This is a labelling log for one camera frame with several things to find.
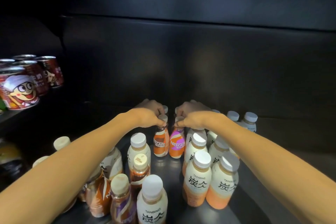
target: can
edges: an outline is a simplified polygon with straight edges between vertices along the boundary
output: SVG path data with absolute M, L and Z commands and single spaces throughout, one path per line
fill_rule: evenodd
M 17 61 L 20 60 L 34 60 L 36 58 L 36 55 L 34 54 L 22 54 L 22 55 L 16 55 L 12 57 L 12 59 L 15 59 Z
M 0 96 L 9 110 L 27 109 L 40 101 L 33 80 L 23 67 L 0 69 Z
M 8 65 L 14 61 L 14 59 L 0 59 L 0 68 L 8 67 Z
M 39 96 L 43 96 L 48 93 L 49 84 L 47 78 L 44 76 L 43 69 L 37 64 L 35 60 L 22 60 L 16 61 L 10 64 L 14 67 L 24 67 L 27 74 L 31 76 L 36 87 L 36 91 Z
M 42 56 L 35 58 L 35 60 L 44 69 L 44 76 L 51 87 L 56 88 L 63 85 L 63 74 L 55 56 Z

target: person's right arm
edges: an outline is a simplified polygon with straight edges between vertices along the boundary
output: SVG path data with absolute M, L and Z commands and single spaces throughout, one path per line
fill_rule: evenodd
M 294 154 L 210 111 L 199 102 L 177 110 L 179 127 L 206 128 L 225 139 L 261 183 L 301 222 L 336 223 L 336 183 Z

